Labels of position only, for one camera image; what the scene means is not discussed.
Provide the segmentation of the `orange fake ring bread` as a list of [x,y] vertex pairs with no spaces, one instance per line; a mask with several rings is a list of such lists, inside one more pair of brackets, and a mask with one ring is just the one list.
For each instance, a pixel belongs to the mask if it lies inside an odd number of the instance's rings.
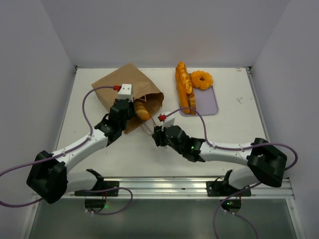
[[212,87],[213,85],[213,78],[212,76],[205,71],[194,71],[190,75],[190,79],[192,82],[192,86],[200,89],[200,90],[207,90],[208,88]]

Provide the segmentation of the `brown paper bag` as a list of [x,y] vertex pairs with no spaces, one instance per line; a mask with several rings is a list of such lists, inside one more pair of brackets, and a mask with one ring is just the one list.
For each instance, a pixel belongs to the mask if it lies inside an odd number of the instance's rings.
[[[91,86],[92,88],[97,88],[101,86],[121,86],[122,84],[132,85],[134,101],[140,100],[143,102],[152,117],[161,109],[164,100],[163,93],[150,78],[132,63],[120,67],[109,75],[94,82]],[[95,93],[105,109],[109,111],[115,101],[117,93],[115,91],[109,91],[108,89],[100,89],[95,91]],[[141,124],[142,121],[138,117],[132,118],[128,121],[125,134],[134,131]]]

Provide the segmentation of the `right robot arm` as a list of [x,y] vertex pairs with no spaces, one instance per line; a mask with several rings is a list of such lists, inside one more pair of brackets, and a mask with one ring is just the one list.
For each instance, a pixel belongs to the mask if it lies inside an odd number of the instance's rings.
[[282,185],[287,156],[262,138],[230,149],[228,144],[210,146],[205,139],[188,136],[179,126],[156,126],[152,134],[157,147],[169,146],[190,162],[220,161],[241,165],[230,169],[222,181],[214,182],[213,191],[231,196],[256,183],[279,188]]

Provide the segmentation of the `beige fake bread slice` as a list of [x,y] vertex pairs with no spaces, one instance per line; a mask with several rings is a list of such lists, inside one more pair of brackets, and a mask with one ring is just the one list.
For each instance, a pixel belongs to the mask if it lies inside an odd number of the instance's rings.
[[191,114],[192,115],[196,115],[196,100],[195,100],[195,95],[190,95],[189,96],[189,105],[190,105],[190,108],[191,108]]

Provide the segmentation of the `orange fake bread loaf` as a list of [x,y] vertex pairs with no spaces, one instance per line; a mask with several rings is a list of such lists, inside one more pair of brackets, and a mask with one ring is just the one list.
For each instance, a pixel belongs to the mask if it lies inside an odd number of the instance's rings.
[[185,63],[180,61],[176,68],[177,68],[180,80],[182,82],[182,85],[184,86],[186,94],[188,96],[191,95],[193,92],[193,86],[192,86],[190,76],[187,72]]

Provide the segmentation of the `orange fake baguette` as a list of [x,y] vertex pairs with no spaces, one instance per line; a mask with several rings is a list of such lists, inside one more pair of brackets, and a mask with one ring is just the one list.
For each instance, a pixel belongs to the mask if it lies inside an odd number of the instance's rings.
[[183,110],[185,114],[190,114],[190,109],[188,109],[190,105],[189,105],[188,96],[185,92],[185,88],[179,77],[177,77],[175,80],[176,80],[176,89],[177,89],[177,94],[179,99],[179,105],[181,108],[186,108]]

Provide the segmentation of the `small orange fake bread roll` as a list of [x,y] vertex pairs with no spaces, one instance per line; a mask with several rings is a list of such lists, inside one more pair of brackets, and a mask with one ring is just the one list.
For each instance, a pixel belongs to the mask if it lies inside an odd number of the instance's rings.
[[143,121],[148,121],[151,119],[151,115],[148,112],[146,105],[143,101],[136,100],[134,101],[135,111],[137,114],[137,117],[139,117]]

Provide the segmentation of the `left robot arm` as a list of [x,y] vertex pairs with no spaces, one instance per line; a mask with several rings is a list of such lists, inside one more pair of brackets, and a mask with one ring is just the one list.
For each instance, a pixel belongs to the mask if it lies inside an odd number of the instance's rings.
[[82,173],[71,173],[71,170],[94,152],[115,142],[135,115],[133,102],[115,100],[110,112],[87,136],[62,150],[40,152],[26,180],[27,186],[49,204],[69,192],[101,194],[106,187],[99,173],[93,169]]

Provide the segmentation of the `metal kitchen tongs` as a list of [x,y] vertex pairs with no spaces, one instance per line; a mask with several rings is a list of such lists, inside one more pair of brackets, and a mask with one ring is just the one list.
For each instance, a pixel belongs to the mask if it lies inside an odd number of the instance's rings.
[[141,124],[142,130],[147,136],[151,136],[154,133],[154,128],[156,126],[157,126],[157,123],[153,117],[151,117],[150,120],[142,121],[142,124]]

